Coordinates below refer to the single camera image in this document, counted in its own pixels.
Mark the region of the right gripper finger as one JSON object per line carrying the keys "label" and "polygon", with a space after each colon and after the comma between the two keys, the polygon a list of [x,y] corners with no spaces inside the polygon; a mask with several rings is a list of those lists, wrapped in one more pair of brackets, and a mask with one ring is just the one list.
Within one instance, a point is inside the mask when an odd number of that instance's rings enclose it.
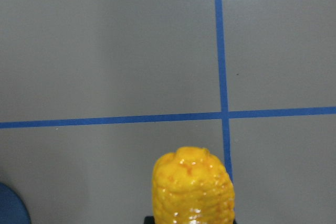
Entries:
{"label": "right gripper finger", "polygon": [[146,216],[144,218],[144,224],[155,224],[155,219],[153,216]]}

